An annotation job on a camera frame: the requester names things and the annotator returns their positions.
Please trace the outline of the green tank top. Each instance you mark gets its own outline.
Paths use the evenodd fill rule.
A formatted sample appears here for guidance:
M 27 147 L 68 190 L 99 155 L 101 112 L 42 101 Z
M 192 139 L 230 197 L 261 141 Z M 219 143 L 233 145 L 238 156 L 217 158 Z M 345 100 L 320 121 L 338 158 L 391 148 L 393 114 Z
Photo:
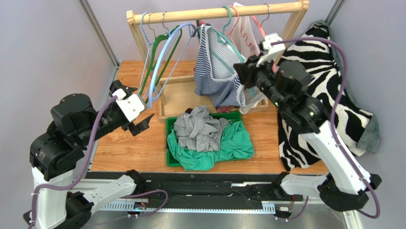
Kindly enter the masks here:
M 250 159 L 254 156 L 254 146 L 242 121 L 235 121 L 225 127 L 218 151 L 197 152 L 181 147 L 175 131 L 168 135 L 167 144 L 170 155 L 186 171 L 208 171 L 218 162 Z

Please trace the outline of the thin pink wire hanger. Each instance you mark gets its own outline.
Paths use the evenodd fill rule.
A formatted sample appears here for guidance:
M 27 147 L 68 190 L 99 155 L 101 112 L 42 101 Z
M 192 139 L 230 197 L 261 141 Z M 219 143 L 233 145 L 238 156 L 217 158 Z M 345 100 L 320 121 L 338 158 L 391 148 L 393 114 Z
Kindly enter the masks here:
M 239 21 L 239 19 L 240 19 L 240 15 L 239 15 L 239 12 L 238 12 L 238 10 L 236 9 L 236 7 L 234 7 L 233 5 L 229 5 L 228 7 L 226 7 L 226 9 L 228 9 L 228 10 L 230 10 L 230 11 L 231 11 L 231 9 L 232 9 L 232 10 L 236 13 L 236 16 L 237 16 L 237 19 L 233 19 L 233 27 L 230 29 L 230 31 L 229 31 L 228 33 L 225 33 L 225 35 L 227 35 L 227 36 L 230 37 L 231 42 L 232 42 L 233 44 L 235 44 L 234 41 L 233 41 L 233 38 L 232 38 L 232 33 L 233 33 L 233 31 L 234 31 L 236 25 L 238 24 L 238 21 Z M 197 26 L 201 26 L 201 25 L 209 25 L 209 24 L 206 23 L 206 22 L 203 21 L 203 20 L 197 20 L 197 21 L 196 21 L 196 25 L 197 25 Z

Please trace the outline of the white tank top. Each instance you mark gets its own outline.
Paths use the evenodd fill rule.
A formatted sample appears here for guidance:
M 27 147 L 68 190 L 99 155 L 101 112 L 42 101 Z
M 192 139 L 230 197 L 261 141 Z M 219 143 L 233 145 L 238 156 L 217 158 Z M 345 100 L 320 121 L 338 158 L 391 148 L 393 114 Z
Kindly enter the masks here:
M 236 8 L 238 12 L 239 8 L 242 6 L 243 5 L 238 2 L 233 4 L 233 7 Z M 239 13 L 239 16 L 233 20 L 236 22 L 236 25 L 231 33 L 231 38 L 233 39 L 237 50 L 247 59 L 252 55 L 258 55 L 260 50 L 254 38 L 250 17 L 241 16 Z M 244 96 L 245 106 L 239 108 L 239 111 L 242 114 L 247 114 L 250 110 L 256 108 L 263 99 L 266 99 L 256 86 L 250 89 L 244 89 Z

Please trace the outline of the maroon printed tank top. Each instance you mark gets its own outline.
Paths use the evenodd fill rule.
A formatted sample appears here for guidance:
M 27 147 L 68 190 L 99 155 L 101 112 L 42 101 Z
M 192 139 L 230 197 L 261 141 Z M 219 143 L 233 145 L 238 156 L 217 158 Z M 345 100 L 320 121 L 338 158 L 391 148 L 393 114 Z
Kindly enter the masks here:
M 220 106 L 216 109 L 216 112 L 219 114 L 222 114 L 222 113 L 229 114 L 233 108 L 234 108 L 234 106 L 232 106 L 232 105 L 231 106 Z

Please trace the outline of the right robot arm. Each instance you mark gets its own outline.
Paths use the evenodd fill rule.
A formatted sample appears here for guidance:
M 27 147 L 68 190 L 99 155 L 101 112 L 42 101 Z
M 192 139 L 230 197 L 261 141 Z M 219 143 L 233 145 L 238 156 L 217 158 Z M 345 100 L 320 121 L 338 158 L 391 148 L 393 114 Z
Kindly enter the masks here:
M 297 61 L 285 61 L 277 72 L 273 62 L 251 56 L 234 64 L 241 83 L 257 87 L 276 107 L 280 117 L 318 154 L 328 173 L 317 176 L 281 173 L 272 182 L 276 192 L 320 198 L 335 211 L 360 211 L 381 177 L 367 172 L 338 136 L 323 103 L 307 93 L 311 75 Z

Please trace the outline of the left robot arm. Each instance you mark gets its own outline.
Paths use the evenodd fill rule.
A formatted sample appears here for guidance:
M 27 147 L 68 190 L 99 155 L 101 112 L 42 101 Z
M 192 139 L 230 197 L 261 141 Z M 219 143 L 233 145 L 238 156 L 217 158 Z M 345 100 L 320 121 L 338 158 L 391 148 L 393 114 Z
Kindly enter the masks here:
M 134 136 L 149 128 L 149 117 L 134 122 L 146 108 L 135 87 L 115 80 L 99 111 L 85 94 L 70 94 L 51 109 L 53 121 L 30 146 L 34 190 L 31 210 L 23 216 L 29 228 L 79 229 L 102 207 L 145 191 L 146 180 L 136 170 L 94 190 L 72 188 L 87 171 L 96 140 L 118 128 Z

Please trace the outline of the grey tank top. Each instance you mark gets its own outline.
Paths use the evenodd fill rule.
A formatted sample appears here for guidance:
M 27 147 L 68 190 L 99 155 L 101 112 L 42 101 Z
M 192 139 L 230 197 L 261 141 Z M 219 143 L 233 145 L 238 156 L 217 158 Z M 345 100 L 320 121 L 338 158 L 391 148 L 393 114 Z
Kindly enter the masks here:
M 220 150 L 222 134 L 229 123 L 225 118 L 212 117 L 207 106 L 201 105 L 177 117 L 174 130 L 180 147 L 198 153 L 215 152 Z

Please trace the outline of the light blue plastic hanger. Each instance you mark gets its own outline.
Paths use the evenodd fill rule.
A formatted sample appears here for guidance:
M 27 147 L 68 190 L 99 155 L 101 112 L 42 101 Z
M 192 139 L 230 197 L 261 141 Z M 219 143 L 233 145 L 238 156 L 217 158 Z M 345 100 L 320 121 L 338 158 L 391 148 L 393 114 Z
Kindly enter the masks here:
M 191 40 L 194 37 L 193 33 L 196 29 L 196 25 L 192 22 L 177 25 L 173 29 L 162 34 L 164 36 L 163 41 L 165 43 L 161 52 L 156 58 L 155 63 L 153 64 L 152 78 L 148 87 L 148 93 L 146 94 L 146 104 L 149 109 L 152 108 L 153 102 L 157 101 L 163 93 L 163 89 L 158 89 L 157 85 L 167 68 L 169 60 L 173 56 L 173 52 L 176 50 L 179 44 L 179 40 L 183 35 L 183 29 L 186 29 L 186 35 L 188 35 L 189 40 Z

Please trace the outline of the navy maroon tank top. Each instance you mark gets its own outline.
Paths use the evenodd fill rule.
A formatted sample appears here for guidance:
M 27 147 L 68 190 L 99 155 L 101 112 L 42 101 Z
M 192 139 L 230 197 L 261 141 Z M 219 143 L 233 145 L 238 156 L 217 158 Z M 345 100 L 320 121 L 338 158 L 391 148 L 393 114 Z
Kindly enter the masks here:
M 193 111 L 192 108 L 188 108 L 188 109 L 185 111 L 185 113 L 190 114 L 192 111 Z

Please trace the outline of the pink plastic hanger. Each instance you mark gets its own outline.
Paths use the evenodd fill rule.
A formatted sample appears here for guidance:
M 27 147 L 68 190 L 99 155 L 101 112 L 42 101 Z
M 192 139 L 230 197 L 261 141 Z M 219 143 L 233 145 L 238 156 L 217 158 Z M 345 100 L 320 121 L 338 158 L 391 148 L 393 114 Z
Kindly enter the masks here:
M 265 37 L 266 33 L 262 27 L 264 21 L 259 22 L 259 20 L 254 15 L 241 16 L 236 25 L 237 32 L 232 33 L 232 38 L 236 38 L 238 41 L 237 48 L 240 53 L 246 57 L 251 55 L 258 55 L 260 53 L 258 44 L 254 38 L 254 33 L 251 27 L 251 22 L 257 27 L 261 37 Z

